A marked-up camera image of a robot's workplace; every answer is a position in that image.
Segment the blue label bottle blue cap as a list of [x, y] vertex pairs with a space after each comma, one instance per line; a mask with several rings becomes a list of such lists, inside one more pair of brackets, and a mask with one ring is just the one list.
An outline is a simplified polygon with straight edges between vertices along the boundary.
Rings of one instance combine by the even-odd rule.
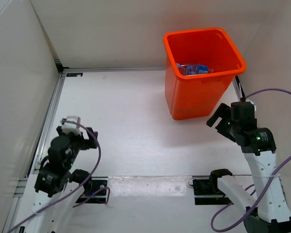
[[176, 63], [176, 65], [180, 74], [184, 76], [213, 73], [213, 69], [200, 64], [181, 65], [179, 63]]

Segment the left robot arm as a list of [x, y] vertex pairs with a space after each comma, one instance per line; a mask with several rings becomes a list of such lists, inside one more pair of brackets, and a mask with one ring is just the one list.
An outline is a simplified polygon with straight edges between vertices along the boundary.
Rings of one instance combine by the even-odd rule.
[[9, 231], [17, 233], [58, 233], [76, 206], [81, 194], [92, 190], [93, 172], [71, 168], [81, 150], [101, 149], [98, 133], [79, 123], [65, 119], [57, 127], [47, 156], [43, 159], [34, 184], [32, 213]]

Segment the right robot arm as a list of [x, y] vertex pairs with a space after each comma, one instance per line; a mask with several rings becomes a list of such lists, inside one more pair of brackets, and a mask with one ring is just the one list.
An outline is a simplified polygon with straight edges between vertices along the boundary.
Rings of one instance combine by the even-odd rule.
[[217, 132], [239, 145], [249, 165], [257, 198], [238, 184], [228, 170], [215, 170], [210, 192], [223, 192], [243, 215], [248, 233], [291, 233], [291, 211], [277, 173], [276, 145], [268, 128], [259, 128], [250, 102], [222, 103], [207, 121]]

